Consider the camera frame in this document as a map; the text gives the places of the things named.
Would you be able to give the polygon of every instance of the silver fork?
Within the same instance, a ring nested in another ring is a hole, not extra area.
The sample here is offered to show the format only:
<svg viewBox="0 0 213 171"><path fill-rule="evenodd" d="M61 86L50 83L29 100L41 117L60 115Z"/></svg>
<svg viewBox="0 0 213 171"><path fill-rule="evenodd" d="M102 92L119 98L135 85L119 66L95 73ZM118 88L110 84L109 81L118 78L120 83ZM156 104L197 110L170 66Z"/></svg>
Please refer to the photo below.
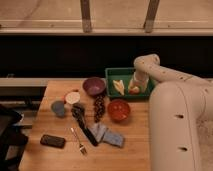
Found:
<svg viewBox="0 0 213 171"><path fill-rule="evenodd" d="M83 144L81 144L81 141L80 141L78 135L76 134L74 128L70 128L70 129L71 129L73 135L75 136L76 140L77 140L78 143L79 143L79 150L80 150L80 152L81 152L83 155L87 154L86 148L84 147Z"/></svg>

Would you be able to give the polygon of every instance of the black object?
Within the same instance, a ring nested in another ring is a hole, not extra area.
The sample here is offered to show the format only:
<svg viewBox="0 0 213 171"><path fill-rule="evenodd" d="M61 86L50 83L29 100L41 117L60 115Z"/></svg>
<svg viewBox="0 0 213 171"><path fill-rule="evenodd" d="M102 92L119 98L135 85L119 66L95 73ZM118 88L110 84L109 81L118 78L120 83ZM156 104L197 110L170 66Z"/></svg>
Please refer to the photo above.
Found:
<svg viewBox="0 0 213 171"><path fill-rule="evenodd" d="M85 136L89 139L92 145L97 146L98 142L96 141L93 134L90 132L90 130L87 128L85 123L85 109L84 106L81 103L75 103L73 104L73 107L71 109L73 117L78 122L79 127L82 129Z"/></svg>
<svg viewBox="0 0 213 171"><path fill-rule="evenodd" d="M65 138L57 137L53 135L47 135L47 134L44 134L40 140L40 143L42 145L47 145L47 146L52 146L57 148L63 148L65 145L65 142L66 142Z"/></svg>
<svg viewBox="0 0 213 171"><path fill-rule="evenodd" d="M91 131L88 128L84 128L84 129L82 129L82 131L84 132L84 134L89 139L89 141L91 142L92 145L94 145L94 146L98 145L97 140L95 139L94 135L91 133Z"/></svg>
<svg viewBox="0 0 213 171"><path fill-rule="evenodd" d="M0 105L0 170L7 171L10 166L17 166L21 160L23 151L13 158L6 159L10 146L24 147L28 141L28 137L21 133L20 128L13 125L21 118L16 111Z"/></svg>

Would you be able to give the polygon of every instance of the small bowl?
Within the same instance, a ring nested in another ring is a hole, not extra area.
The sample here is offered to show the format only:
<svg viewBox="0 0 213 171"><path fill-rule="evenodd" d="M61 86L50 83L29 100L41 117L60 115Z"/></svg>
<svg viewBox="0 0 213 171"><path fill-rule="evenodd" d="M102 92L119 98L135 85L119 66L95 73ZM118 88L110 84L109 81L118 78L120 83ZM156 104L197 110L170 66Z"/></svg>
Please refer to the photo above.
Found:
<svg viewBox="0 0 213 171"><path fill-rule="evenodd" d="M107 111L112 120L119 122L128 118L130 107L125 100L114 99L108 104Z"/></svg>
<svg viewBox="0 0 213 171"><path fill-rule="evenodd" d="M97 96L106 89L105 82L99 77L90 77L83 82L83 89L90 96Z"/></svg>

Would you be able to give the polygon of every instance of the cell phone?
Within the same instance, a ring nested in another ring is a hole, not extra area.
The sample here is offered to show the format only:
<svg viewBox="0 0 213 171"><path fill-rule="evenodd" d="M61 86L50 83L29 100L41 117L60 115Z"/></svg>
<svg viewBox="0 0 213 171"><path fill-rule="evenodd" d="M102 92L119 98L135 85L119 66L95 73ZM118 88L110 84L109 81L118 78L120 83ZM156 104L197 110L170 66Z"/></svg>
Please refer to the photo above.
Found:
<svg viewBox="0 0 213 171"><path fill-rule="evenodd" d="M47 134L44 134L40 140L40 144L42 145L47 145L47 146L52 146L57 148L63 148L65 145L65 142L66 142L65 138L53 136L53 135L47 135Z"/></svg>

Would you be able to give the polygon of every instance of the orange bowl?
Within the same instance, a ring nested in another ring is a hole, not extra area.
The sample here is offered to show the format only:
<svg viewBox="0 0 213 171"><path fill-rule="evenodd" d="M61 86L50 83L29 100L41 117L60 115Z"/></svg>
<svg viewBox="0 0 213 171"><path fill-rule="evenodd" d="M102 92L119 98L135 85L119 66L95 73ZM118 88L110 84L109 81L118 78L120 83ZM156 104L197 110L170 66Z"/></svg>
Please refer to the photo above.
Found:
<svg viewBox="0 0 213 171"><path fill-rule="evenodd" d="M129 116L130 107L125 100L114 99L108 104L107 111L112 120L122 121Z"/></svg>

